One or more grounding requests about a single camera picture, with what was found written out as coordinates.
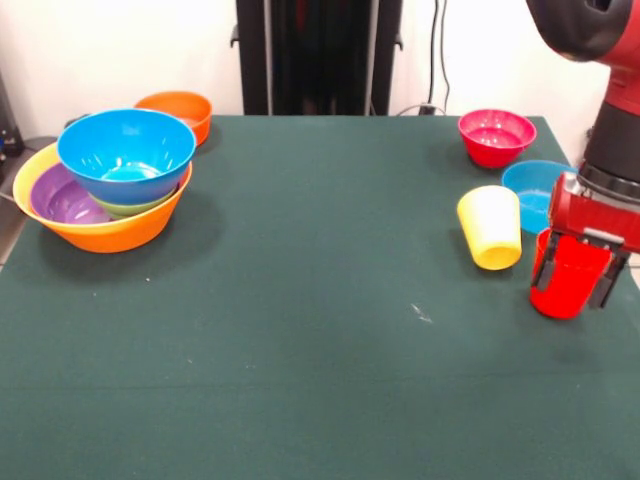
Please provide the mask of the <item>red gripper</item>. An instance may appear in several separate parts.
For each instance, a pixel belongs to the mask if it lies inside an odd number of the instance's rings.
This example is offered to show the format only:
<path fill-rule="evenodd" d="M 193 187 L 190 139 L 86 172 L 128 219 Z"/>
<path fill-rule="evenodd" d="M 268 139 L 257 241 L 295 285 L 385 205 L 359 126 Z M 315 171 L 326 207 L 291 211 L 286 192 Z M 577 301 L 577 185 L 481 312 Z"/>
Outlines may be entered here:
<path fill-rule="evenodd" d="M 618 278 L 628 264 L 628 252 L 639 253 L 639 204 L 626 203 L 592 190 L 575 173 L 562 173 L 555 182 L 550 206 L 547 243 L 534 268 L 531 287 L 548 288 L 555 269 L 560 233 L 595 238 L 613 247 L 593 247 L 588 260 L 591 309 L 606 306 Z"/>

